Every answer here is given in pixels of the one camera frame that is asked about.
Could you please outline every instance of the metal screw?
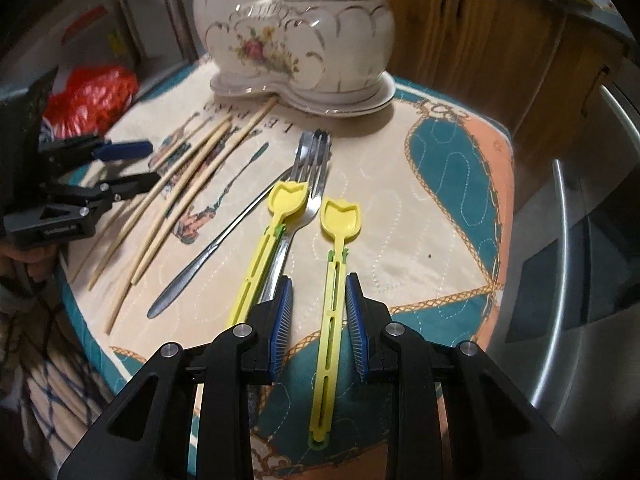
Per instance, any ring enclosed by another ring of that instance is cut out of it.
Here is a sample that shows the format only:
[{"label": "metal screw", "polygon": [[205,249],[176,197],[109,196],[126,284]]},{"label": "metal screw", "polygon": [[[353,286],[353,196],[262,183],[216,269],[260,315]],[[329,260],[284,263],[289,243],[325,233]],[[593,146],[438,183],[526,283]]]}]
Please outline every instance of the metal screw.
[{"label": "metal screw", "polygon": [[468,355],[471,357],[472,355],[476,355],[478,353],[478,345],[473,341],[465,341],[460,343],[460,351],[464,355]]},{"label": "metal screw", "polygon": [[160,349],[162,357],[173,357],[178,353],[178,345],[176,343],[167,343]]},{"label": "metal screw", "polygon": [[242,323],[242,325],[236,325],[234,327],[234,336],[236,337],[247,337],[254,329],[251,328],[251,325],[247,325],[246,323]]},{"label": "metal screw", "polygon": [[397,337],[404,333],[404,325],[402,325],[402,323],[396,322],[389,323],[387,326],[385,326],[385,330],[389,335]]}]

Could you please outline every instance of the plaid fabric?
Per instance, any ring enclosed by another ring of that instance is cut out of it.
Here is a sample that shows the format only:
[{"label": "plaid fabric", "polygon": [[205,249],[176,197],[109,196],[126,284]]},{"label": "plaid fabric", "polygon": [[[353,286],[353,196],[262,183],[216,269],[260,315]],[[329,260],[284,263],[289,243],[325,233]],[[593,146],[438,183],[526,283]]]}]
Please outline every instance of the plaid fabric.
[{"label": "plaid fabric", "polygon": [[0,296],[0,396],[20,381],[24,446],[43,467],[64,462],[113,398],[82,352],[53,283],[25,307]]}]

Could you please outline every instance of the tablecloth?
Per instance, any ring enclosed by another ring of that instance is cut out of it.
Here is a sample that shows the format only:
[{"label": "tablecloth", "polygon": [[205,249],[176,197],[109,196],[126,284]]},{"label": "tablecloth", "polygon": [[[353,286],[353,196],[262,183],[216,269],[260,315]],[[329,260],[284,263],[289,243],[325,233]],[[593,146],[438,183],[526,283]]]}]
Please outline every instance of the tablecloth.
[{"label": "tablecloth", "polygon": [[[170,89],[137,103],[112,129],[111,139],[148,138],[155,147],[153,159],[186,132],[225,113],[231,112],[234,126],[241,126],[265,98],[213,95],[209,80],[216,70],[213,62],[203,60]],[[444,95],[406,80],[396,79],[396,85],[388,107],[357,118],[311,116],[277,104],[182,216],[143,279],[130,290],[110,336],[103,329],[113,291],[175,179],[92,291],[87,289],[92,270],[127,216],[114,223],[71,285],[67,275],[75,271],[91,240],[70,244],[58,275],[65,307],[89,358],[115,392],[163,343],[172,340],[188,348],[210,342],[224,330],[254,245],[270,220],[266,204],[240,224],[167,311],[153,320],[146,318],[146,311],[164,286],[290,166],[300,133],[316,128],[332,134],[325,196],[344,197],[362,208],[362,231],[349,244],[348,269],[358,273],[365,295],[386,303],[394,320],[430,341],[453,346],[473,339],[487,346],[500,309],[513,215],[508,133]],[[207,124],[194,139],[206,133]],[[149,164],[141,161],[126,173],[145,171]],[[101,171],[100,164],[94,164],[82,179],[90,182]],[[384,477],[390,393],[385,386],[360,383],[345,327],[330,444],[322,451],[307,446],[331,248],[316,219],[296,234],[287,260],[286,274],[294,283],[290,348],[278,383],[264,389],[252,429],[259,479]]]}]

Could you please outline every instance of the red bag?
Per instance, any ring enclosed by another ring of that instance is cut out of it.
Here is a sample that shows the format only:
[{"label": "red bag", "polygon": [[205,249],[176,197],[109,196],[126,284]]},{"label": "red bag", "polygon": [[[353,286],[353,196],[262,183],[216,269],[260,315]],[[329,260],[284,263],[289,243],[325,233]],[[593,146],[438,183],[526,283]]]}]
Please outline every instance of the red bag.
[{"label": "red bag", "polygon": [[49,98],[44,117],[57,139],[104,135],[124,115],[137,91],[136,75],[124,67],[76,68],[65,90]]}]

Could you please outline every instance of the knife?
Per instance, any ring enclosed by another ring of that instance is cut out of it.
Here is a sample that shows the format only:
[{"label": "knife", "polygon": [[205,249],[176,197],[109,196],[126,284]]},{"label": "knife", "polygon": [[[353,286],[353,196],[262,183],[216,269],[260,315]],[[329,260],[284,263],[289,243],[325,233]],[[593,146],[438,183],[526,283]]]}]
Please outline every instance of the knife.
[{"label": "knife", "polygon": [[267,195],[270,193],[271,188],[276,184],[277,181],[288,178],[291,173],[291,168],[283,171],[273,182],[271,182],[264,190],[256,197],[254,200],[245,207],[242,212],[229,224],[226,228],[216,236],[213,241],[206,246],[198,256],[194,258],[194,260],[187,265],[181,272],[178,274],[169,285],[166,286],[165,290],[162,291],[160,296],[154,301],[154,304],[151,305],[151,308],[146,313],[146,316],[149,319],[153,319],[159,314],[162,314],[164,310],[171,305],[175,299],[180,296],[182,291],[189,285],[190,281],[196,275],[196,273],[200,270],[200,267],[203,266],[204,262],[206,262],[209,257],[216,252],[220,244],[224,241],[224,239],[231,234],[238,224],[247,216],[251,211],[255,209],[255,207],[264,200]]}]

